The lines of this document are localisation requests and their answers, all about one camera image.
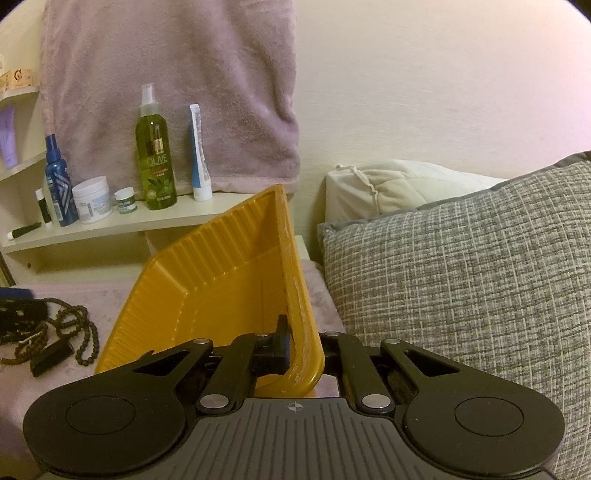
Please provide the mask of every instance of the metal screw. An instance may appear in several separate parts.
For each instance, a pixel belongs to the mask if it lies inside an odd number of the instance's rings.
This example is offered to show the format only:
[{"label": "metal screw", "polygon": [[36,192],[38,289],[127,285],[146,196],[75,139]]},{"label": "metal screw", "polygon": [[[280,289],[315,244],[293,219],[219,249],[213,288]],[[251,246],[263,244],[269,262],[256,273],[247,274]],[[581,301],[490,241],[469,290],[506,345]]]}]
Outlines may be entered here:
[{"label": "metal screw", "polygon": [[227,396],[220,395],[217,393],[211,395],[205,395],[201,400],[200,403],[205,408],[224,408],[228,404],[229,400]]},{"label": "metal screw", "polygon": [[361,403],[368,408],[375,408],[376,410],[381,410],[382,408],[388,407],[391,402],[386,395],[372,393],[371,395],[364,396],[361,399]]}]

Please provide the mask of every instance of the green liquid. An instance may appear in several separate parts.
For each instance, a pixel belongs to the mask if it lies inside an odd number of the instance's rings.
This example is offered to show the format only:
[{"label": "green liquid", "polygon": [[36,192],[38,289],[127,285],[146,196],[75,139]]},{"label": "green liquid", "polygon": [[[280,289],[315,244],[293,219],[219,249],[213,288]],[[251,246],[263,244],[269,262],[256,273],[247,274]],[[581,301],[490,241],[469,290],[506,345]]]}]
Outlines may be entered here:
[{"label": "green liquid", "polygon": [[168,145],[166,120],[155,113],[142,116],[135,127],[138,144],[139,175],[150,210],[161,210],[177,203],[173,166]]}]

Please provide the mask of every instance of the white pillow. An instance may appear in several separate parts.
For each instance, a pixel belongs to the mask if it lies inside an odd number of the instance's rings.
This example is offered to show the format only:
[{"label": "white pillow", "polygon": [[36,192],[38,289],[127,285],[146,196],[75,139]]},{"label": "white pillow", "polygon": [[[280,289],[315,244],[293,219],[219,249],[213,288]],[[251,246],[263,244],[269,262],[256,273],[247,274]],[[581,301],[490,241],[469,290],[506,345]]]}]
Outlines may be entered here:
[{"label": "white pillow", "polygon": [[412,160],[338,165],[326,176],[326,221],[373,218],[488,189],[502,181]]}]

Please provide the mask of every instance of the cardboard box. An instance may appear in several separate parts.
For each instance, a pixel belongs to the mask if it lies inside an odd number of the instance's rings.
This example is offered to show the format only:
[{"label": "cardboard box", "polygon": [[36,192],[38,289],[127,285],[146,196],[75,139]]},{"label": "cardboard box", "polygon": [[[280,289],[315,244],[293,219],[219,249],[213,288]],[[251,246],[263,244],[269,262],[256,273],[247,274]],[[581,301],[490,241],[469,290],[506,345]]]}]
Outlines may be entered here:
[{"label": "cardboard box", "polygon": [[0,77],[0,93],[33,86],[31,69],[12,69]]}]

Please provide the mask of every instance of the blue bottle cap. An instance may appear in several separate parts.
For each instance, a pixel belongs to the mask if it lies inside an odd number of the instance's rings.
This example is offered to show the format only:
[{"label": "blue bottle cap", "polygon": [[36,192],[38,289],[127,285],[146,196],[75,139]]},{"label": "blue bottle cap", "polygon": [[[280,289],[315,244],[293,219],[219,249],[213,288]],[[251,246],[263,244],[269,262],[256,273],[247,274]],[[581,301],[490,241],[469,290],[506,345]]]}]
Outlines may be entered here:
[{"label": "blue bottle cap", "polygon": [[47,135],[45,137],[45,146],[47,149],[47,153],[45,154],[47,163],[54,162],[61,158],[61,152],[60,149],[57,148],[57,140],[55,134]]}]

